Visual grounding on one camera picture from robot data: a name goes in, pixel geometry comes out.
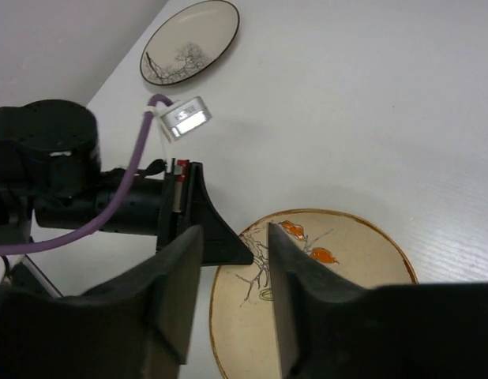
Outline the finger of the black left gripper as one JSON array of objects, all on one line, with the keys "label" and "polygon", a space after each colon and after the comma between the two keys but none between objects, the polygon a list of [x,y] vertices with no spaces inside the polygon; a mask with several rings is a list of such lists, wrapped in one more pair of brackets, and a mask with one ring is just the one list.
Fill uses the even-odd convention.
[{"label": "finger of the black left gripper", "polygon": [[251,265],[253,254],[217,212],[205,185],[202,163],[191,162],[188,220],[203,229],[203,266]]}]

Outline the cream plate with tree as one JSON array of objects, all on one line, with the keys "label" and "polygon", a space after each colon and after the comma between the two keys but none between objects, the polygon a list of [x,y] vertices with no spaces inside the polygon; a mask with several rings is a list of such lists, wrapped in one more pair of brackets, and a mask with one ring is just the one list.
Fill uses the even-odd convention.
[{"label": "cream plate with tree", "polygon": [[203,1],[165,21],[142,51],[142,78],[155,86],[189,80],[215,63],[231,46],[240,14],[228,1]]}]

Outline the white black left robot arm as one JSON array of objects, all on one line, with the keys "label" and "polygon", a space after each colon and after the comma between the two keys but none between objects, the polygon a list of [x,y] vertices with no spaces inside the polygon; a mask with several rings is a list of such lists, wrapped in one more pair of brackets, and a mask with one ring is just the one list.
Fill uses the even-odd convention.
[{"label": "white black left robot arm", "polygon": [[251,264],[250,249],[209,198],[201,163],[164,157],[139,168],[153,122],[173,142],[210,117],[200,98],[174,103],[153,96],[128,167],[103,171],[97,121],[88,108],[63,99],[0,107],[0,258],[22,258],[5,269],[11,284],[60,295],[31,259],[55,248],[33,240],[34,223],[65,230],[61,246],[102,231],[153,236],[158,248],[199,225],[203,265]]}]

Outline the beige plate with bird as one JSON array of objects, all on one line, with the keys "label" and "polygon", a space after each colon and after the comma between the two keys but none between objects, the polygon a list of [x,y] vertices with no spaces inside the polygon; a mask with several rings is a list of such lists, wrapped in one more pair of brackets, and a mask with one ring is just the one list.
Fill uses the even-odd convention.
[{"label": "beige plate with bird", "polygon": [[267,227],[278,224],[300,250],[362,287],[417,283],[403,250],[363,218],[300,208],[265,216],[240,234],[253,254],[248,266],[221,266],[212,285],[212,351],[225,378],[278,378]]}]

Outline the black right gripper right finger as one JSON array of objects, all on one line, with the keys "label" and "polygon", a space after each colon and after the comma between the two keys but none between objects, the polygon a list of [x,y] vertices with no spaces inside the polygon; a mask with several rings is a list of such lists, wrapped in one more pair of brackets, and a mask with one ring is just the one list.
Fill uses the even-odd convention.
[{"label": "black right gripper right finger", "polygon": [[366,289],[268,225],[283,378],[488,378],[488,283]]}]

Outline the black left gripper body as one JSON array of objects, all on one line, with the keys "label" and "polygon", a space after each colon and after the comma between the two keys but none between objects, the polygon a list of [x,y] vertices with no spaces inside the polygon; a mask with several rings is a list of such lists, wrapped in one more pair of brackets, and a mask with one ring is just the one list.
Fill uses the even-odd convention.
[{"label": "black left gripper body", "polygon": [[172,214],[177,211],[176,186],[183,185],[190,161],[173,159],[167,167],[163,159],[152,161],[135,174],[115,168],[105,171],[97,182],[71,197],[37,197],[36,222],[40,227],[64,229],[69,233],[35,242],[34,251],[49,251],[67,246],[97,231],[130,235],[166,235]]}]

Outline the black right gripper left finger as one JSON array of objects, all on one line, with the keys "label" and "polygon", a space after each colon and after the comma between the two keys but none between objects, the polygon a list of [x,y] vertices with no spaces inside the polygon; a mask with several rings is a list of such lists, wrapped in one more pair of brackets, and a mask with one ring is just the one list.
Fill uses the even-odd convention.
[{"label": "black right gripper left finger", "polygon": [[175,378],[186,363],[203,231],[79,296],[0,286],[0,378]]}]

